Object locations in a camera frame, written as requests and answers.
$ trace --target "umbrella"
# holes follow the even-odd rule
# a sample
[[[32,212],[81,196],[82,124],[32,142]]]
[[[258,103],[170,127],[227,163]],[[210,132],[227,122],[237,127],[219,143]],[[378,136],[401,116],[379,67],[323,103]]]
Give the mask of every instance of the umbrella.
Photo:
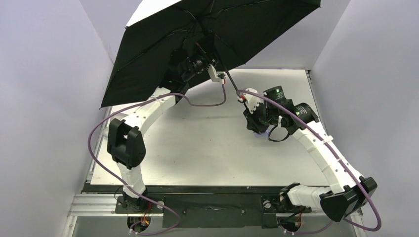
[[[173,73],[191,67],[183,59],[202,55],[202,43],[224,72],[319,7],[320,0],[181,0],[127,27],[101,106],[145,101],[159,86],[185,92],[210,78]]]

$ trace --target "gray wall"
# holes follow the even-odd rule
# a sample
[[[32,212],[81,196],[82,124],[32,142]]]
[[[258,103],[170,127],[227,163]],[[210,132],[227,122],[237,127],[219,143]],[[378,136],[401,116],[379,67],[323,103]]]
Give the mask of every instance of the gray wall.
[[[418,236],[418,12],[417,0],[352,0],[311,73],[328,132],[378,182],[371,237]]]
[[[111,70],[78,0],[2,0],[0,236],[60,236]]]
[[[80,0],[114,60],[124,26],[141,0]],[[322,8],[304,18],[241,68],[312,69],[350,0],[322,0]]]

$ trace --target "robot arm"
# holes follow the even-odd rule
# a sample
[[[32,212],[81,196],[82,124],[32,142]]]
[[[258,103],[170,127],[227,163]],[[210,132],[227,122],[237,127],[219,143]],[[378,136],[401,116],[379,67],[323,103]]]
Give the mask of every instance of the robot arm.
[[[309,187],[294,183],[284,188],[280,193],[281,203],[289,209],[296,206],[307,206],[313,210],[322,210],[333,221],[339,222],[344,217],[359,209],[366,203],[365,197],[356,186],[356,183],[339,164],[343,161],[348,169],[358,177],[358,181],[372,195],[377,188],[373,178],[365,179],[338,151],[333,144],[333,137],[327,135],[317,115],[309,105],[301,103],[294,106],[291,99],[286,99],[281,86],[264,91],[268,97],[288,109],[316,131],[324,141],[317,139],[302,124],[294,121],[288,114],[276,107],[263,102],[262,99],[250,94],[243,94],[239,101],[246,103],[249,109],[244,111],[248,121],[247,129],[256,133],[264,133],[270,125],[278,125],[287,129],[289,135],[298,140],[310,153],[326,177],[328,187]],[[339,155],[336,159],[331,151],[324,146],[328,143]]]
[[[225,83],[224,74],[218,74],[211,64],[208,66],[208,73],[213,82]],[[150,126],[179,101],[178,96],[156,98],[170,92],[171,90],[166,88],[157,88],[148,99],[155,100],[154,103],[139,107],[122,120],[115,118],[109,124],[107,151],[117,163],[122,179],[139,194],[147,195],[140,166],[146,154],[143,137]],[[126,186],[123,189],[123,196],[124,200],[135,209],[142,211],[146,207],[147,202]]]

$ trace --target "screw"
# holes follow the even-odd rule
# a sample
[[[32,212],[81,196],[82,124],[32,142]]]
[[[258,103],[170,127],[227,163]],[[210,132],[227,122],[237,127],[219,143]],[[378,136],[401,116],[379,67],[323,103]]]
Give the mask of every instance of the screw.
[[[264,201],[263,202],[263,206],[265,207],[265,208],[271,208],[271,202],[270,201],[268,201],[268,200],[266,200],[266,201]]]
[[[161,204],[161,205],[164,205],[164,204],[165,204],[163,201],[158,201],[157,203],[158,203],[158,204]],[[158,208],[158,209],[162,209],[163,207],[162,207],[162,206],[160,206],[160,205],[157,205],[157,208]]]

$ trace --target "white floor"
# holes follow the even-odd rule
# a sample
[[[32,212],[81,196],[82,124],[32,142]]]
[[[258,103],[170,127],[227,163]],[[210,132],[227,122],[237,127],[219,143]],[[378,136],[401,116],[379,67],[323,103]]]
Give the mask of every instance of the white floor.
[[[294,104],[305,102],[317,111],[304,70],[233,70],[239,88],[260,93],[282,85]],[[303,146],[292,137],[285,142],[256,138],[246,129],[244,106],[227,81],[227,102],[214,108],[191,107],[179,102],[162,115],[144,136],[147,155],[141,164],[146,185],[200,186],[286,186],[328,185],[320,169]],[[193,103],[213,104],[222,100],[221,86],[205,82],[186,94]],[[277,129],[273,138],[286,131]],[[102,141],[99,160],[119,174]],[[99,166],[93,185],[119,185],[120,182]]]

